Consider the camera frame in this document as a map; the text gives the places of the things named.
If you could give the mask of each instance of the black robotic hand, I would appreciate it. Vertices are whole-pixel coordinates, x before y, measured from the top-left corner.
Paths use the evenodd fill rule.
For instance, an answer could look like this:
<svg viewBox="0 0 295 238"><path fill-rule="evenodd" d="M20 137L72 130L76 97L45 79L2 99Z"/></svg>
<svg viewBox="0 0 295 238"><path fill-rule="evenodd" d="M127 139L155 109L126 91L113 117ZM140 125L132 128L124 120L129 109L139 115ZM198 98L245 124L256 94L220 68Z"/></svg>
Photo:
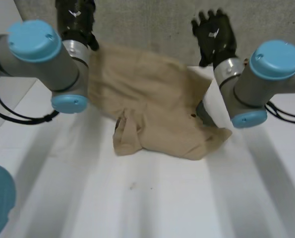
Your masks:
<svg viewBox="0 0 295 238"><path fill-rule="evenodd" d="M200 24L193 19L192 32L198 39L201 61L200 67L213 63L214 68L222 61L236 57L236 38L230 25L229 17L221 9L214 14L208 11L207 19L203 12L199 13Z"/></svg>

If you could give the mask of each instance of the gray wall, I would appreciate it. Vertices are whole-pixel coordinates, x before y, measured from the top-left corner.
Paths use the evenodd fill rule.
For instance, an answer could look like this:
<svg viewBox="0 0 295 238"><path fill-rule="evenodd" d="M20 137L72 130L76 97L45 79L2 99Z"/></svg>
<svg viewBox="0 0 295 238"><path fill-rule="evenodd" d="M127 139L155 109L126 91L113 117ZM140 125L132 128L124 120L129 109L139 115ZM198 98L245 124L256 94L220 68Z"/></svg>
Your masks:
<svg viewBox="0 0 295 238"><path fill-rule="evenodd" d="M55 25L55 0L15 0L23 19ZM96 0L95 34L100 41L165 54L188 65L200 55L190 21L198 10L222 7L231 17L241 58L262 42L295 44L295 0Z"/></svg>

